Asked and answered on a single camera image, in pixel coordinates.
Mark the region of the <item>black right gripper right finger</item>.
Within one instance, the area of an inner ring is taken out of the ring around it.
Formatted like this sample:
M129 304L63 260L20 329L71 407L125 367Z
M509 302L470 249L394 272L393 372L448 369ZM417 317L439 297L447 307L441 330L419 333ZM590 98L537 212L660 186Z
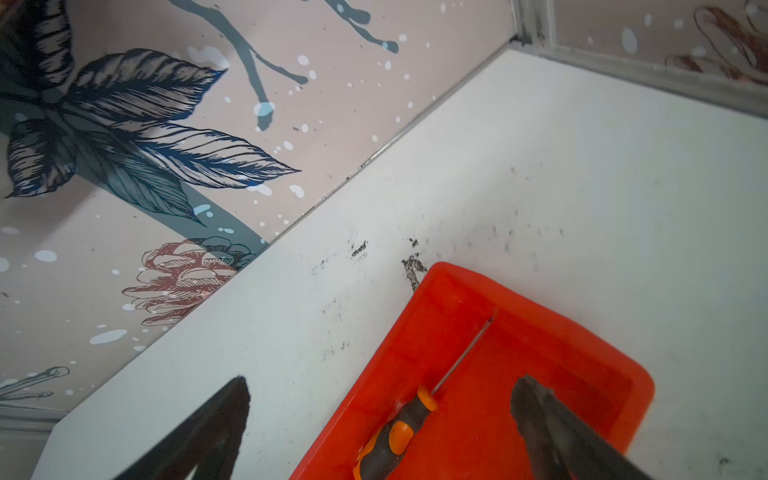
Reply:
M517 380L510 413L536 479L650 480L554 394L526 375Z

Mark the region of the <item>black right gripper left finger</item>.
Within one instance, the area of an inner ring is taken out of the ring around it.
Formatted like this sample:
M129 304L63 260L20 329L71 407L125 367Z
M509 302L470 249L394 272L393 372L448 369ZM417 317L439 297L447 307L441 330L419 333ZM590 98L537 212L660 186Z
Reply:
M237 376L116 478L231 478L249 407L246 379Z

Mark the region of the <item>orange black screwdriver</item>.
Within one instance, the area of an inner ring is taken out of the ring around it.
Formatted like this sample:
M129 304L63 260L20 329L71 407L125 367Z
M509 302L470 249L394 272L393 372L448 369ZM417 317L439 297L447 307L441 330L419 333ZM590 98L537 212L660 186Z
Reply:
M353 477L356 480L387 479L394 472L428 417L438 410L435 394L461 365L494 320L495 318L491 317L485 322L434 388L428 390L420 386L416 395L371 437L359 452L353 467Z

